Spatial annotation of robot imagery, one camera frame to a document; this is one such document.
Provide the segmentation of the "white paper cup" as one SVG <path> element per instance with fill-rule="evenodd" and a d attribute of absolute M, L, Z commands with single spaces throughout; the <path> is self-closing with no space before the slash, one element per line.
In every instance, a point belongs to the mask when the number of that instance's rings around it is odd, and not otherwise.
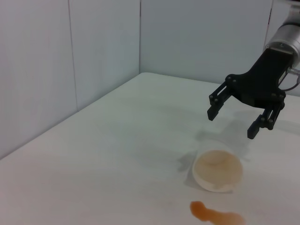
<path fill-rule="evenodd" d="M 191 172 L 201 188 L 215 193 L 229 193 L 240 184 L 243 166 L 240 158 L 227 145 L 206 139 L 200 143 Z"/>

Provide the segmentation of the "orange-brown liquid stain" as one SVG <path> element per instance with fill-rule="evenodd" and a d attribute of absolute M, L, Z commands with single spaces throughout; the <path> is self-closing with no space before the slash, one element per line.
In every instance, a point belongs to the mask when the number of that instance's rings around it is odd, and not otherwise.
<path fill-rule="evenodd" d="M 213 225 L 246 225 L 246 221 L 241 215 L 209 209 L 200 201 L 191 202 L 190 211 L 200 221 L 210 222 Z"/>

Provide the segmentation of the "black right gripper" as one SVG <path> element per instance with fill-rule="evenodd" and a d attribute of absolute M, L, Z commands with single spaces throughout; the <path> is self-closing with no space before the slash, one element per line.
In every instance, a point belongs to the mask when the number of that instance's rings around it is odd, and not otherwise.
<path fill-rule="evenodd" d="M 292 63 L 292 54 L 266 49 L 246 73 L 228 75 L 225 82 L 209 95 L 208 119 L 213 121 L 224 103 L 233 96 L 246 105 L 264 109 L 247 130 L 249 139 L 254 139 L 260 128 L 272 130 L 285 106 L 286 94 L 279 88 L 279 79 Z"/>

